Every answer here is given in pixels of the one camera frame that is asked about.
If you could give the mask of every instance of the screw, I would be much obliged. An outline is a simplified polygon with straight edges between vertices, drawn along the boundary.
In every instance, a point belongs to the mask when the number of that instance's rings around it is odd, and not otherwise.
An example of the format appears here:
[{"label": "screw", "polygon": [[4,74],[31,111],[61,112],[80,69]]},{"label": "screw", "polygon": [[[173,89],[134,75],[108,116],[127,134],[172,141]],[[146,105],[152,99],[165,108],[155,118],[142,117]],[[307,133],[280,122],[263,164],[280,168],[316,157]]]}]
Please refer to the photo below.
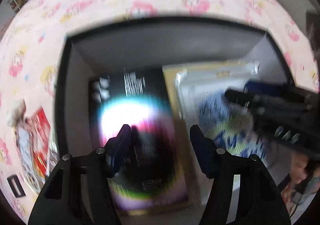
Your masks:
[{"label": "screw", "polygon": [[103,154],[106,150],[102,147],[96,149],[97,154]]},{"label": "screw", "polygon": [[257,160],[260,159],[257,155],[254,155],[254,154],[250,155],[250,158],[251,158],[253,161],[257,161]]},{"label": "screw", "polygon": [[62,160],[69,160],[70,158],[72,158],[71,154],[65,154],[62,156]]},{"label": "screw", "polygon": [[223,148],[217,148],[216,152],[217,152],[219,155],[223,155],[226,151],[225,151]]}]

